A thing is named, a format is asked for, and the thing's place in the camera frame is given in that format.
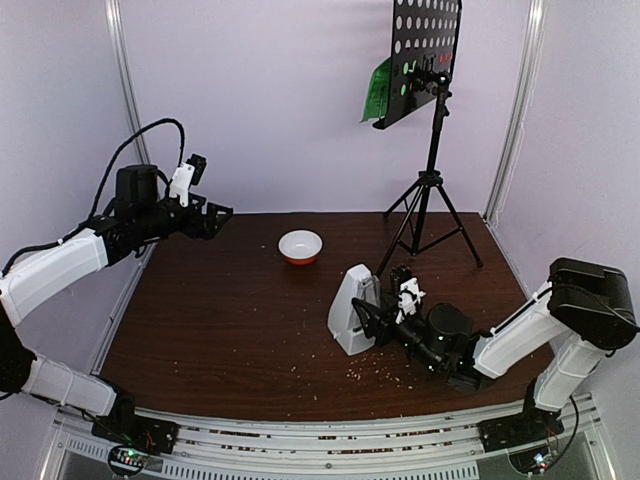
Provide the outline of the right round circuit board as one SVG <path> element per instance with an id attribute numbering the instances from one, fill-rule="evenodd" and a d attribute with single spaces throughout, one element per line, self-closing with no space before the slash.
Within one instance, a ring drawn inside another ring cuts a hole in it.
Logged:
<path id="1" fill-rule="evenodd" d="M 548 471 L 563 454 L 564 450 L 560 446 L 545 443 L 510 453 L 509 462 L 520 474 L 541 475 Z"/>

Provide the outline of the white metronome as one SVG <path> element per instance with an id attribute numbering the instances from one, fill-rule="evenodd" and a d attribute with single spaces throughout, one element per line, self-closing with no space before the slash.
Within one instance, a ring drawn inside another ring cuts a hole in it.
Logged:
<path id="1" fill-rule="evenodd" d="M 348 356 L 360 354 L 374 345 L 374 339 L 367 339 L 360 321 L 352 307 L 353 298 L 360 299 L 360 282 L 374 275 L 364 265 L 351 267 L 345 274 L 329 310 L 327 327 L 332 338 Z"/>

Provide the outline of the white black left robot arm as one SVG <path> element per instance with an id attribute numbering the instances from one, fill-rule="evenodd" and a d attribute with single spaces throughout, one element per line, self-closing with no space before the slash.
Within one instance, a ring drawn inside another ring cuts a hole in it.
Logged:
<path id="1" fill-rule="evenodd" d="M 55 362 L 23 345 L 16 332 L 36 308 L 76 281 L 111 267 L 133 252 L 182 233 L 213 239 L 232 217 L 230 207 L 191 193 L 206 167 L 194 155 L 171 178 L 154 165 L 118 170 L 115 196 L 103 215 L 1 276 L 1 395 L 25 393 L 68 405 L 93 423 L 93 435 L 151 455 L 173 451 L 178 426 L 135 411 L 134 397 L 117 385 Z"/>

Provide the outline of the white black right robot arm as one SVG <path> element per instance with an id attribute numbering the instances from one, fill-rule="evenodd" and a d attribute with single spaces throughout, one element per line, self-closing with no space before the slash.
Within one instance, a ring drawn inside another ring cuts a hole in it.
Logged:
<path id="1" fill-rule="evenodd" d="M 351 300 L 365 337 L 378 347 L 401 344 L 409 359 L 444 374 L 461 392 L 484 389 L 543 344 L 564 337 L 549 366 L 529 383 L 521 412 L 479 423 L 487 452 L 562 433 L 559 416 L 576 388 L 639 332 L 626 275 L 572 258 L 553 261 L 540 289 L 488 331 L 475 330 L 473 320 L 450 303 L 424 312 L 425 294 L 408 267 L 394 268 L 391 281 L 387 304 Z"/>

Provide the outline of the left round circuit board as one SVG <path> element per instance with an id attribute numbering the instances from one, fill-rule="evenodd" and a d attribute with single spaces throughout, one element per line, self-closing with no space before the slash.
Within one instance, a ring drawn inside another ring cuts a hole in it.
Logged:
<path id="1" fill-rule="evenodd" d="M 127 445 L 113 446 L 107 455 L 110 470 L 121 477 L 131 477 L 141 473 L 147 466 L 150 455 Z"/>

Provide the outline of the left aluminium frame post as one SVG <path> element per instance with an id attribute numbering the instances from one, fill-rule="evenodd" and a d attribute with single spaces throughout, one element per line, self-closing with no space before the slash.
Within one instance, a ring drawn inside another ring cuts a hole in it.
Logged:
<path id="1" fill-rule="evenodd" d="M 121 16 L 120 1 L 106 0 L 104 1 L 106 22 L 109 31 L 109 37 L 112 44 L 112 49 L 115 57 L 117 72 L 120 80 L 121 90 L 124 99 L 126 120 L 130 134 L 134 134 L 142 128 L 143 124 L 140 121 L 140 114 L 138 104 L 135 96 L 135 89 L 133 83 L 133 77 L 129 64 L 124 26 Z M 140 135 L 131 146 L 134 147 L 135 155 L 138 163 L 151 164 L 151 159 L 148 153 L 147 144 L 144 135 Z M 160 177 L 157 177 L 158 185 L 158 201 L 163 198 L 164 184 L 161 182 Z"/>

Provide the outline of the round circuit board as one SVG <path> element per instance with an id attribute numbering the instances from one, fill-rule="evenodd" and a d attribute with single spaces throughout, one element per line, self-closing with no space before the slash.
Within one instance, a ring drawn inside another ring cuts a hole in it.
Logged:
<path id="1" fill-rule="evenodd" d="M 520 474 L 541 475 L 548 471 L 563 454 L 564 450 L 560 446 L 545 443 L 510 453 L 509 462 Z"/>
<path id="2" fill-rule="evenodd" d="M 113 446 L 107 455 L 110 470 L 121 477 L 131 477 L 141 473 L 147 466 L 150 455 L 127 445 Z"/>

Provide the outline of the green sheet booklet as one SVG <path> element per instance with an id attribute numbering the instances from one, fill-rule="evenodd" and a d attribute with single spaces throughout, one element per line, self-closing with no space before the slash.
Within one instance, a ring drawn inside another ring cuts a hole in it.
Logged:
<path id="1" fill-rule="evenodd" d="M 360 122 L 384 118 L 388 111 L 392 61 L 388 57 L 372 72 Z"/>

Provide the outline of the black music stand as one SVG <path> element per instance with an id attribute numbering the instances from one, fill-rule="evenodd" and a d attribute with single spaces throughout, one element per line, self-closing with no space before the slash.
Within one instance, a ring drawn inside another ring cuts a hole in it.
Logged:
<path id="1" fill-rule="evenodd" d="M 447 102 L 459 41 L 463 3 L 461 1 L 395 1 L 387 110 L 373 127 L 384 130 L 429 103 L 434 105 L 429 151 L 424 169 L 416 180 L 383 213 L 385 219 L 401 206 L 405 213 L 376 269 L 380 277 L 396 249 L 415 257 L 460 234 L 476 265 L 483 261 L 463 225 L 436 168 L 444 120 L 449 116 Z M 427 244 L 422 242 L 430 193 L 443 200 L 455 227 Z"/>

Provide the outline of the aluminium frame post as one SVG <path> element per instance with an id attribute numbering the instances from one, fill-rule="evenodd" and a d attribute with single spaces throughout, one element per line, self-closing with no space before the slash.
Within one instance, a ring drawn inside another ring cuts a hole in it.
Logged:
<path id="1" fill-rule="evenodd" d="M 140 121 L 140 114 L 138 104 L 135 96 L 135 89 L 133 83 L 133 77 L 129 64 L 124 26 L 121 16 L 120 1 L 106 0 L 104 1 L 106 22 L 109 31 L 109 37 L 112 44 L 112 49 L 115 57 L 117 72 L 120 80 L 121 90 L 124 99 L 126 120 L 130 134 L 134 134 L 142 128 L 143 124 Z M 151 159 L 148 153 L 147 144 L 144 135 L 140 135 L 131 146 L 134 147 L 135 155 L 138 163 L 151 164 Z M 158 185 L 158 201 L 163 198 L 164 184 L 161 182 L 160 177 L 157 177 Z"/>
<path id="2" fill-rule="evenodd" d="M 547 2 L 529 2 L 528 20 L 511 114 L 501 156 L 484 213 L 492 227 L 499 223 L 524 140 L 525 120 L 534 95 L 541 57 Z"/>

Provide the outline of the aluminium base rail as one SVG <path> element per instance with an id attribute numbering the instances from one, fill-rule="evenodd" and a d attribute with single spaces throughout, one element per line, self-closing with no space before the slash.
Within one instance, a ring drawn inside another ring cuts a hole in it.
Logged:
<path id="1" fill-rule="evenodd" d="M 521 402 L 442 414 L 344 422 L 269 422 L 165 413 L 177 424 L 170 454 L 130 467 L 136 479 L 527 479 L 515 466 L 547 448 L 545 479 L 617 479 L 616 461 L 590 395 L 564 407 L 565 432 L 487 451 L 477 426 L 516 414 Z"/>

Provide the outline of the right aluminium frame post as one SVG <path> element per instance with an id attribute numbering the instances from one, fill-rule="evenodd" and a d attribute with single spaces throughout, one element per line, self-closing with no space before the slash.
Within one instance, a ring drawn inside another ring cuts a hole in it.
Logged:
<path id="1" fill-rule="evenodd" d="M 528 20 L 511 114 L 501 156 L 484 213 L 492 227 L 499 223 L 524 140 L 525 120 L 534 95 L 541 57 L 547 2 L 529 2 Z"/>

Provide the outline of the white orange bowl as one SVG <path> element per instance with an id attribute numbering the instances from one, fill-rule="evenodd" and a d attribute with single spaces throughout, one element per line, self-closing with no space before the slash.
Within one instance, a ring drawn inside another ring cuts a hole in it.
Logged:
<path id="1" fill-rule="evenodd" d="M 309 230 L 287 232 L 278 242 L 279 252 L 288 263 L 296 266 L 313 263 L 322 248 L 322 238 L 317 233 Z"/>

